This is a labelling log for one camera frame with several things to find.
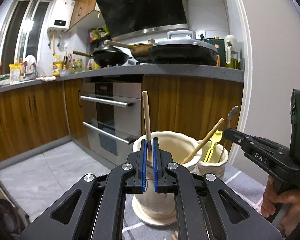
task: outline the human hand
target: human hand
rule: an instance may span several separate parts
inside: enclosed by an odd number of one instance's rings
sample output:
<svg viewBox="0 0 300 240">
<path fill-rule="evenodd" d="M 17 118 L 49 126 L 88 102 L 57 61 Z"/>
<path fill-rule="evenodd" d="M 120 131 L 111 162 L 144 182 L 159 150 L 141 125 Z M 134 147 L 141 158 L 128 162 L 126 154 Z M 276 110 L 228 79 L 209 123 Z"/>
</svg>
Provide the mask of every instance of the human hand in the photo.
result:
<svg viewBox="0 0 300 240">
<path fill-rule="evenodd" d="M 287 237 L 300 222 L 300 188 L 288 190 L 278 196 L 273 188 L 273 178 L 269 176 L 261 206 L 261 214 L 265 218 L 275 213 L 275 203 L 292 204 L 278 226 L 282 236 Z"/>
</svg>

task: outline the window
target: window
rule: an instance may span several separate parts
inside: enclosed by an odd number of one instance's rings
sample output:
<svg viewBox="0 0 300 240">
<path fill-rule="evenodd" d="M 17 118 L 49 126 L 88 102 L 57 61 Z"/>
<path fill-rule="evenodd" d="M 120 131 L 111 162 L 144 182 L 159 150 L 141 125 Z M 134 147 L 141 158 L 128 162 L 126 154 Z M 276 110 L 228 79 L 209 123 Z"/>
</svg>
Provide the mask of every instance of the window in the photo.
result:
<svg viewBox="0 0 300 240">
<path fill-rule="evenodd" d="M 9 64 L 28 55 L 38 56 L 39 37 L 49 6 L 47 0 L 17 0 L 12 12 L 1 55 L 1 74 L 10 72 Z"/>
</svg>

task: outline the small ceramic pot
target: small ceramic pot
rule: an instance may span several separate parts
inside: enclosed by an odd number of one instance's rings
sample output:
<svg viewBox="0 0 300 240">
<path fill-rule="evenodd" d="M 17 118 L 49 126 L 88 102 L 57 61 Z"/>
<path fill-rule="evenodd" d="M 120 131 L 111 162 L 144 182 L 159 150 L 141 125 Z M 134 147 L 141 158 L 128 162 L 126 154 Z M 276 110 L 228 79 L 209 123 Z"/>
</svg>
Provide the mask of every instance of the small ceramic pot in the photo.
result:
<svg viewBox="0 0 300 240">
<path fill-rule="evenodd" d="M 175 133 L 171 131 L 152 132 L 151 138 L 157 137 L 159 147 L 161 150 L 170 152 L 173 161 L 181 163 L 197 146 L 198 142 L 182 133 Z M 146 136 L 140 137 L 133 144 L 133 151 L 139 151 L 141 147 L 141 140 L 146 139 Z M 200 161 L 202 151 L 200 150 L 188 163 L 183 164 L 190 171 L 194 171 L 197 163 Z M 147 173 L 147 189 L 143 194 L 135 194 L 134 196 L 138 201 L 138 206 L 142 211 L 150 218 L 160 220 L 160 225 L 166 225 L 171 223 L 171 218 L 175 218 L 175 203 L 173 194 L 157 194 L 154 191 L 153 177 L 150 172 Z M 146 223 L 148 220 L 142 217 L 140 212 L 136 212 L 136 215 Z"/>
<path fill-rule="evenodd" d="M 211 146 L 211 141 L 208 141 L 203 147 L 202 147 L 202 155 L 201 155 L 201 160 L 199 161 L 198 165 L 195 168 L 194 173 L 198 175 L 204 175 L 206 173 L 213 173 L 217 175 L 219 178 L 221 178 L 224 173 L 225 173 L 225 168 L 226 168 L 226 162 L 228 161 L 228 151 L 225 149 L 223 151 L 222 159 L 219 161 L 222 148 L 223 146 L 220 144 L 216 144 L 214 147 L 214 151 L 211 157 L 211 160 L 209 163 L 203 162 L 203 160 L 206 157 L 206 154 Z"/>
</svg>

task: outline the silver screw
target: silver screw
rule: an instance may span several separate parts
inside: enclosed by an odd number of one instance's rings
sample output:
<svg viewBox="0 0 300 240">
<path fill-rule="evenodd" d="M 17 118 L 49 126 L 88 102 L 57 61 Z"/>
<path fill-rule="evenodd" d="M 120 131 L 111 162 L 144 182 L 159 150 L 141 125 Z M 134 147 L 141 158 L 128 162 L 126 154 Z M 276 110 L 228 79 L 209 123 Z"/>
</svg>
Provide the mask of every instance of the silver screw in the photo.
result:
<svg viewBox="0 0 300 240">
<path fill-rule="evenodd" d="M 132 165 L 130 164 L 130 163 L 125 163 L 125 164 L 123 164 L 122 165 L 122 168 L 124 169 L 124 170 L 131 170 L 131 168 L 132 168 Z"/>
<path fill-rule="evenodd" d="M 90 181 L 93 181 L 94 177 L 92 174 L 87 174 L 86 176 L 84 176 L 84 181 L 86 182 L 90 182 Z"/>
<path fill-rule="evenodd" d="M 208 181 L 215 181 L 216 180 L 216 176 L 214 174 L 207 174 L 206 175 L 206 179 Z"/>
<path fill-rule="evenodd" d="M 176 168 L 178 168 L 178 164 L 176 164 L 176 163 L 169 163 L 168 164 L 168 168 L 170 170 L 175 170 Z"/>
</svg>

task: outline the tile floor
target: tile floor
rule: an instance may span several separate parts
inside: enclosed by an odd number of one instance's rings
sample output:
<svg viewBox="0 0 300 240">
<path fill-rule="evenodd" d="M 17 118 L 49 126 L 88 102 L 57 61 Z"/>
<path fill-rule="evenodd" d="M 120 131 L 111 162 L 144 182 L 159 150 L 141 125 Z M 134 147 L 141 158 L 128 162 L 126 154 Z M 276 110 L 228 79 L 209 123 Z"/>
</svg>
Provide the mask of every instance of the tile floor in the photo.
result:
<svg viewBox="0 0 300 240">
<path fill-rule="evenodd" d="M 69 142 L 1 170 L 0 179 L 33 221 L 85 174 L 109 171 Z"/>
</svg>

